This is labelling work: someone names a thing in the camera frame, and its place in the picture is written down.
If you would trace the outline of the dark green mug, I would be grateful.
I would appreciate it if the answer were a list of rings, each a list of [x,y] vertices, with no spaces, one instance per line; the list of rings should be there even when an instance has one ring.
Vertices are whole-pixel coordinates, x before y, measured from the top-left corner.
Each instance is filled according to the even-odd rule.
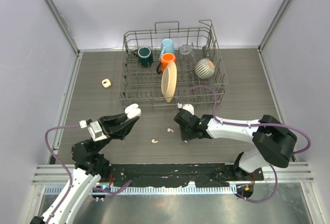
[[[142,67],[150,67],[153,63],[153,53],[150,47],[141,46],[133,51]]]

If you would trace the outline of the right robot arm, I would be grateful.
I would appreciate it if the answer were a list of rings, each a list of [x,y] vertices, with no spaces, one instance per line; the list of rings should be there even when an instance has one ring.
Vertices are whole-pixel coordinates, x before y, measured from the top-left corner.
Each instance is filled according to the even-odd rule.
[[[181,108],[174,121],[180,127],[182,140],[227,138],[255,146],[238,155],[231,172],[225,173],[229,180],[245,180],[255,170],[267,165],[288,167],[297,141],[297,136],[287,128],[270,126],[271,122],[279,125],[279,121],[270,115],[251,121],[223,119],[212,115],[199,118]]]

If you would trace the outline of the striped ceramic bowl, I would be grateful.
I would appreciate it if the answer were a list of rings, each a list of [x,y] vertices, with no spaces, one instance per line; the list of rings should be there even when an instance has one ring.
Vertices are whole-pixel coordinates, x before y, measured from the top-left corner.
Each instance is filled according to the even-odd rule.
[[[208,79],[214,75],[215,65],[210,59],[204,58],[196,64],[194,70],[200,79]]]

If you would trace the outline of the clear glass cup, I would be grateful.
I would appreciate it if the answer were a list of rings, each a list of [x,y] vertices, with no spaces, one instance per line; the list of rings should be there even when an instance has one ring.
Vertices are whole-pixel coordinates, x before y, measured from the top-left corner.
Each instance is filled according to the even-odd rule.
[[[194,61],[193,48],[191,45],[184,44],[179,48],[180,61],[184,66],[190,66]]]

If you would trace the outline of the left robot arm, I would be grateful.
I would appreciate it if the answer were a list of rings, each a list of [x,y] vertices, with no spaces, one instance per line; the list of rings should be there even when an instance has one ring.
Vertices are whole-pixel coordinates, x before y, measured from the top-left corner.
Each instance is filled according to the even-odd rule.
[[[114,139],[125,139],[140,115],[141,109],[137,108],[114,116],[102,116],[96,121],[80,121],[76,127],[87,129],[91,137],[72,146],[73,171],[60,162],[69,179],[53,204],[42,216],[33,217],[31,223],[72,223],[95,184],[109,178],[111,165],[100,150]]]

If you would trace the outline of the beige earbud charging case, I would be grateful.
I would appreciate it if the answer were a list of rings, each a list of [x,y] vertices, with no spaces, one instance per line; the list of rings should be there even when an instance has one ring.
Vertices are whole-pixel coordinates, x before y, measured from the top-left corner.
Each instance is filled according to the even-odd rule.
[[[102,80],[102,86],[104,88],[109,88],[109,87],[111,87],[111,85],[112,85],[112,83],[111,83],[111,81],[108,78]]]

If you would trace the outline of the orange mug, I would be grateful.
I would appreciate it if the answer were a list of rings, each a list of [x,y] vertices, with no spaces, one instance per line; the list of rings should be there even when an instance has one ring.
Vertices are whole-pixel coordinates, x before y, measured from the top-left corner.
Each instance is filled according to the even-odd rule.
[[[156,68],[158,74],[162,74],[170,62],[176,63],[176,56],[172,53],[164,53],[160,57],[160,63]]]

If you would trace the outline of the light blue cup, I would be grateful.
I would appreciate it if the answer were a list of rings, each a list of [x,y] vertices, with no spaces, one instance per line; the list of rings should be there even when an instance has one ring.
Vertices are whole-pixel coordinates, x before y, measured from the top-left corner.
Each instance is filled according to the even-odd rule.
[[[174,43],[170,38],[165,38],[162,40],[160,55],[162,56],[165,53],[175,54]]]

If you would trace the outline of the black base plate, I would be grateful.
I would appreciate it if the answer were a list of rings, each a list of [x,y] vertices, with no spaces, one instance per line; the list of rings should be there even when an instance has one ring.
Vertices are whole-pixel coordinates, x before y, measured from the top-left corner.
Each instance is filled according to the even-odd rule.
[[[194,182],[196,187],[228,186],[230,182],[262,181],[261,168],[252,173],[225,163],[199,164],[113,164],[105,181],[121,187],[131,181],[130,187],[186,187]]]

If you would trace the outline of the beige oval plate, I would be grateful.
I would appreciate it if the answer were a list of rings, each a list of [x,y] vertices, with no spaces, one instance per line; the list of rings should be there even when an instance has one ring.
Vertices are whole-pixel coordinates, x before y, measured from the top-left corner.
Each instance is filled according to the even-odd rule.
[[[161,78],[161,92],[167,103],[170,103],[175,95],[177,84],[177,66],[170,62],[165,68]]]

